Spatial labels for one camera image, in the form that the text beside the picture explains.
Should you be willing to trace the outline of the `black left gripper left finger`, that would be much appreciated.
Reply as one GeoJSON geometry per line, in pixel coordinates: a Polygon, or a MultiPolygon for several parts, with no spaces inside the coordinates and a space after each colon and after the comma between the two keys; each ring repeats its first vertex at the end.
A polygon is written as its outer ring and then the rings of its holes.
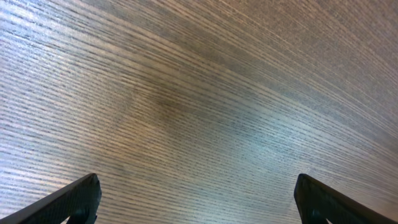
{"type": "Polygon", "coordinates": [[[95,173],[64,186],[58,191],[1,219],[1,224],[94,224],[102,192],[95,173]]]}

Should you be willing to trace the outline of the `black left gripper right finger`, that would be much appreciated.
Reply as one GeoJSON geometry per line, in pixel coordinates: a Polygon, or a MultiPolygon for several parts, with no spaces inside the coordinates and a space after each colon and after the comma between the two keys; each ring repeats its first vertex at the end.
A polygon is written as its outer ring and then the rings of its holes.
{"type": "Polygon", "coordinates": [[[303,224],[397,224],[307,174],[298,175],[294,199],[303,224]]]}

